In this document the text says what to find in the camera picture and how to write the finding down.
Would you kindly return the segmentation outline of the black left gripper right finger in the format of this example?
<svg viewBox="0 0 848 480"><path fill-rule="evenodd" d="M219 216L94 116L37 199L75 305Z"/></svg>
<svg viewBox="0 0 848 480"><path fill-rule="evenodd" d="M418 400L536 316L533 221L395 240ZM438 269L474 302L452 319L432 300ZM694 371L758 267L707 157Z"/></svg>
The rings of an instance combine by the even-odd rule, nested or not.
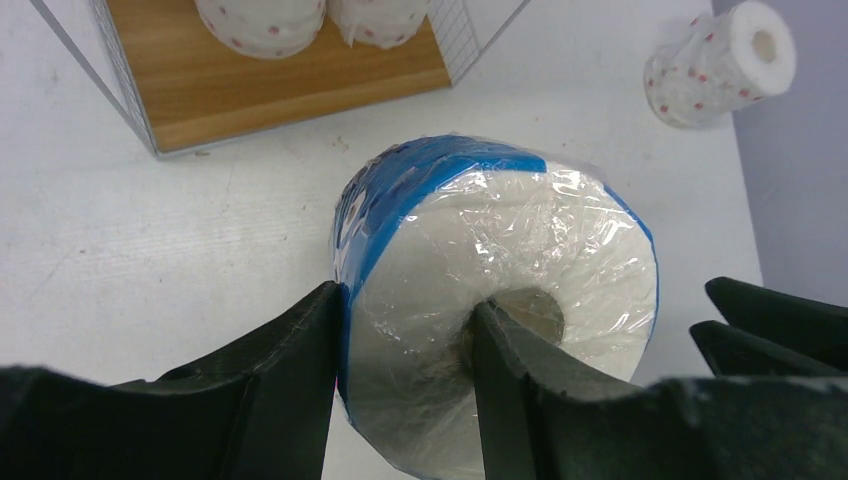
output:
<svg viewBox="0 0 848 480"><path fill-rule="evenodd" d="M493 302L472 315L489 479L843 479L842 377L670 378L638 387Z"/></svg>

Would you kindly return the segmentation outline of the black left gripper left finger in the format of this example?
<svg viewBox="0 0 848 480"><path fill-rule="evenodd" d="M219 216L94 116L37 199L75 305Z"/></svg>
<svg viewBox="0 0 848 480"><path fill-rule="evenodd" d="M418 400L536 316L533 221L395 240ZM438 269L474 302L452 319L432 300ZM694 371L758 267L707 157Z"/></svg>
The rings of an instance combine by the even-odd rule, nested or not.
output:
<svg viewBox="0 0 848 480"><path fill-rule="evenodd" d="M5 367L1 475L318 479L341 320L340 288L329 281L154 381L104 386L44 367Z"/></svg>

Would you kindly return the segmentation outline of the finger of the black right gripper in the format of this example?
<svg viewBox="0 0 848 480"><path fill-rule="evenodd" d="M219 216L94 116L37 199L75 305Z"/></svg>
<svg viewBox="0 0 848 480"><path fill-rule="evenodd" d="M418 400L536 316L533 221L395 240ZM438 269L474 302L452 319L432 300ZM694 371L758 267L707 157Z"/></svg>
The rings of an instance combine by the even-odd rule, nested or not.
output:
<svg viewBox="0 0 848 480"><path fill-rule="evenodd" d="M729 277L705 284L722 324L794 352L847 369L847 309Z"/></svg>
<svg viewBox="0 0 848 480"><path fill-rule="evenodd" d="M844 377L845 373L718 321L692 326L690 335L717 376Z"/></svg>

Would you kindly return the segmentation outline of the blue roll edge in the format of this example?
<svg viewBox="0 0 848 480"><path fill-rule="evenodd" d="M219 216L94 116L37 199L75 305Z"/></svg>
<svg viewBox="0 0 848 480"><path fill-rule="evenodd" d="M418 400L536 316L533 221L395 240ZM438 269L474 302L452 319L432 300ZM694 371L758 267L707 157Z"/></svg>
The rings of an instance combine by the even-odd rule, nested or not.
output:
<svg viewBox="0 0 848 480"><path fill-rule="evenodd" d="M484 475L463 358L478 303L549 297L560 316L539 332L621 380L659 306L652 234L589 166L479 137L423 137L370 160L336 203L330 243L348 419L419 479Z"/></svg>

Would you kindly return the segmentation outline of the white wire wooden shelf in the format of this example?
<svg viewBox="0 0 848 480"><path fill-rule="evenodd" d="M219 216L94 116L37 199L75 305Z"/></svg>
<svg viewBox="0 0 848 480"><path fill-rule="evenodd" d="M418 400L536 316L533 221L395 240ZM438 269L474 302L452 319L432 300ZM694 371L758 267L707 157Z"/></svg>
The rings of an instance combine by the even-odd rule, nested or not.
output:
<svg viewBox="0 0 848 480"><path fill-rule="evenodd" d="M309 47L263 60L219 42L195 2L34 7L157 156L455 85L524 8L521 1L430 1L417 34L383 50L347 45L326 7Z"/></svg>

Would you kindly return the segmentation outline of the white dotted roll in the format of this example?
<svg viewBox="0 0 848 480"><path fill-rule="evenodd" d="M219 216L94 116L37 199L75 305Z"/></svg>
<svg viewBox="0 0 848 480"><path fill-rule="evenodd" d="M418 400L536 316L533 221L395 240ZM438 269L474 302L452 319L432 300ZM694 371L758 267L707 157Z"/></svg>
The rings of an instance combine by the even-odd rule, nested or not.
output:
<svg viewBox="0 0 848 480"><path fill-rule="evenodd" d="M334 0L327 2L327 14L347 45L386 50L414 37L429 7L428 0Z"/></svg>
<svg viewBox="0 0 848 480"><path fill-rule="evenodd" d="M224 46L256 59L300 53L320 32L327 3L321 0L197 0L198 15Z"/></svg>

